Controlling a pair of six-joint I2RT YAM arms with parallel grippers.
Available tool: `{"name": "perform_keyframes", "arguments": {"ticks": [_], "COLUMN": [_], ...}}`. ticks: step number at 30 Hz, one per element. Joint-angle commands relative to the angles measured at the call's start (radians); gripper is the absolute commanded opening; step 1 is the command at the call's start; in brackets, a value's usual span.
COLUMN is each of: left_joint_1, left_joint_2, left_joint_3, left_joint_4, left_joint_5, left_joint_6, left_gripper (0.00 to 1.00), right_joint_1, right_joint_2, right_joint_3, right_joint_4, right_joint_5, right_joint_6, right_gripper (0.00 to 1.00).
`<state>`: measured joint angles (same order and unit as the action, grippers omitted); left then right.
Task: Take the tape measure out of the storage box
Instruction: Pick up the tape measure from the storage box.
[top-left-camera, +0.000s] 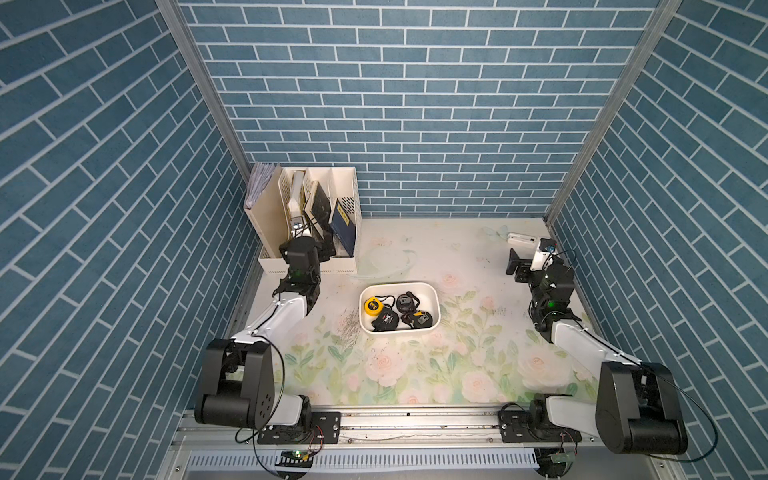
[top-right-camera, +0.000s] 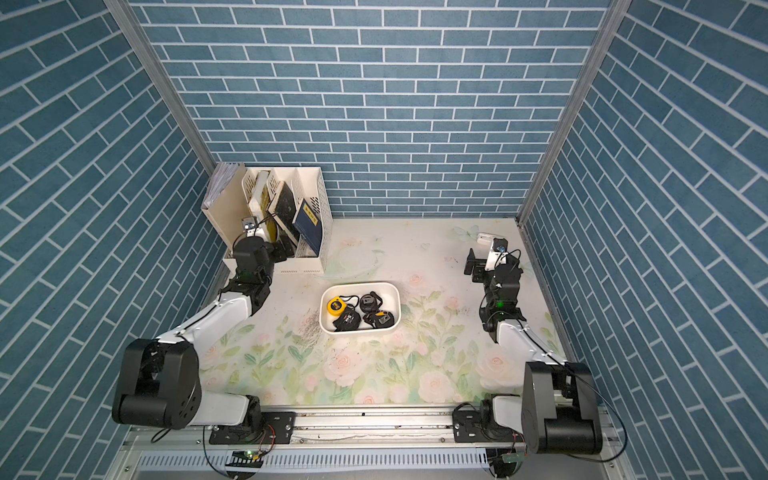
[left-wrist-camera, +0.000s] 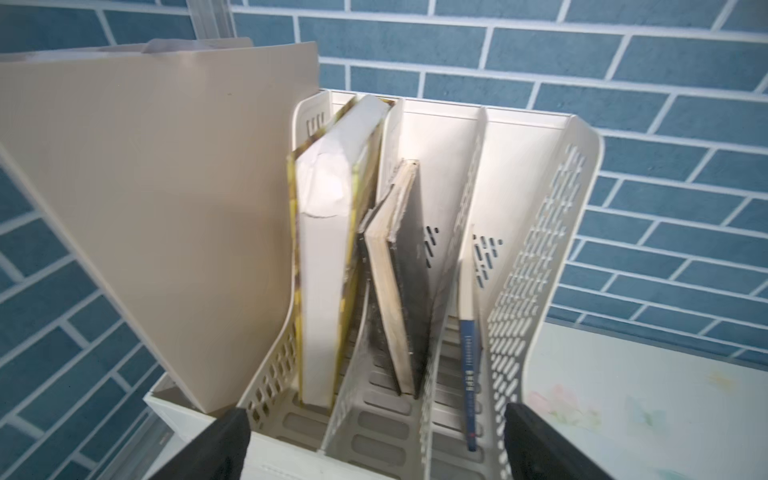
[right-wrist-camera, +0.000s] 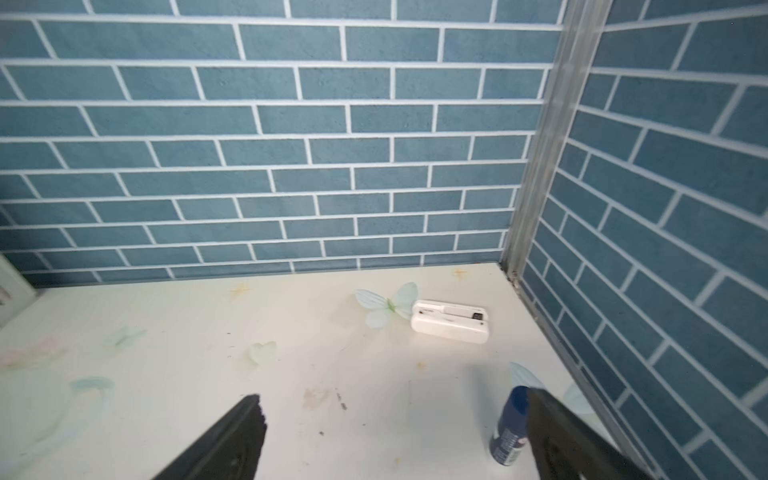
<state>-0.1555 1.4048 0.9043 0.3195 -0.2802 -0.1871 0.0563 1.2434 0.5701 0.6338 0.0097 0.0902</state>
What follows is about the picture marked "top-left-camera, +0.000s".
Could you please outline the yellow tape measure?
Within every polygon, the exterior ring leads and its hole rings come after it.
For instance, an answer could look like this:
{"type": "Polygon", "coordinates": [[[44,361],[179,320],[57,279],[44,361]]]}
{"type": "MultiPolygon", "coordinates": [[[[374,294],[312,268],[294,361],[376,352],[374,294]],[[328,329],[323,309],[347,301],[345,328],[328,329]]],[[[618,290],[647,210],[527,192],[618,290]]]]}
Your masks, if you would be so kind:
{"type": "Polygon", "coordinates": [[[363,302],[363,310],[369,316],[372,316],[372,317],[378,316],[386,308],[389,308],[389,309],[392,308],[391,300],[394,300],[394,299],[395,297],[392,295],[371,296],[363,302]]]}

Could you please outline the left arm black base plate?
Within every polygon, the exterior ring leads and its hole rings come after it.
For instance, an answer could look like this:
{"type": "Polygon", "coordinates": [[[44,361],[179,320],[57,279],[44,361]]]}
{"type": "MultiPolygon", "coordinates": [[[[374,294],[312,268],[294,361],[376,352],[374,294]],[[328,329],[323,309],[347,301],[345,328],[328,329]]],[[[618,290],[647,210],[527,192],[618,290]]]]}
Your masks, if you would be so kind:
{"type": "Polygon", "coordinates": [[[270,425],[257,436],[259,445],[292,445],[312,442],[335,445],[339,439],[341,413],[319,411],[301,413],[294,425],[270,425]]]}

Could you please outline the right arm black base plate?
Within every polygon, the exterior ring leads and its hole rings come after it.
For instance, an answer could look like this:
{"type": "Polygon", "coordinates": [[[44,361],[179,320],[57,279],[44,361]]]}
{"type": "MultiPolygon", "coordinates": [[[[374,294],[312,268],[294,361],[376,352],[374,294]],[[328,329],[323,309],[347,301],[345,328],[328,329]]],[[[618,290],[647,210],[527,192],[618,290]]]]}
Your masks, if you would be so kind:
{"type": "Polygon", "coordinates": [[[579,431],[554,425],[546,417],[531,419],[529,411],[499,411],[498,420],[504,443],[579,443],[582,441],[579,431]]]}

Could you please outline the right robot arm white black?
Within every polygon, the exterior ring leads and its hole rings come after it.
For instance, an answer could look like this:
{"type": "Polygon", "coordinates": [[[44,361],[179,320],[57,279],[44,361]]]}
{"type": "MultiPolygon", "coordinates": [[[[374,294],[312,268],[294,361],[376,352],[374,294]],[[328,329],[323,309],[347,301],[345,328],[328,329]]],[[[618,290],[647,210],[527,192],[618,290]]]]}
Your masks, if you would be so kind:
{"type": "Polygon", "coordinates": [[[681,455],[688,436],[674,378],[662,364],[643,362],[599,338],[570,307],[574,272],[543,238],[530,259],[511,251],[506,272],[531,293],[535,339],[571,355],[598,381],[591,402],[572,395],[537,394],[527,413],[500,414],[505,434],[538,442],[597,437],[617,454],[681,455]]]}

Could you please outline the black orange tape measure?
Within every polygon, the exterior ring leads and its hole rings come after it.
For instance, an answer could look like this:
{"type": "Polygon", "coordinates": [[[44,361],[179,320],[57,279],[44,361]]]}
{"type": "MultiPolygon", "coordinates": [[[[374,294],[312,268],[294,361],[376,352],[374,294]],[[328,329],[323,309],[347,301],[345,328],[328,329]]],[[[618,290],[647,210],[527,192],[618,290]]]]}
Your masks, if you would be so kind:
{"type": "Polygon", "coordinates": [[[405,313],[401,316],[401,320],[411,329],[428,329],[434,325],[433,316],[423,310],[405,313]]]}

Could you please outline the black tape measure top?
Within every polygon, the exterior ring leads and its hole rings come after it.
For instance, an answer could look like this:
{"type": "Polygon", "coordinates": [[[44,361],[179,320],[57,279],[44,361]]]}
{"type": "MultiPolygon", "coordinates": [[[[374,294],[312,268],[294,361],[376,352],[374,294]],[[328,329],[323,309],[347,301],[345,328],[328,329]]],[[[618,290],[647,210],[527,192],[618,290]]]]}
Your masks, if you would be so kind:
{"type": "Polygon", "coordinates": [[[420,306],[420,299],[411,291],[397,296],[395,306],[401,314],[416,312],[420,306]]]}

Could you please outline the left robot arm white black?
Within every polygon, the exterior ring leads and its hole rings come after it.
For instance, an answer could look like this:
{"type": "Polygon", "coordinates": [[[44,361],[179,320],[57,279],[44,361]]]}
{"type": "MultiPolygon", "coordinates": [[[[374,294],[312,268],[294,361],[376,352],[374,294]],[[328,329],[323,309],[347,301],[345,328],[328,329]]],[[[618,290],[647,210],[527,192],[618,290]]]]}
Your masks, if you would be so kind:
{"type": "Polygon", "coordinates": [[[303,436],[311,428],[307,397],[275,386],[272,355],[285,355],[278,343],[294,333],[314,307],[321,283],[319,247],[300,236],[280,246],[287,274],[269,307],[230,338],[206,347],[198,379],[194,416],[200,424],[260,431],[273,426],[303,436]]]}

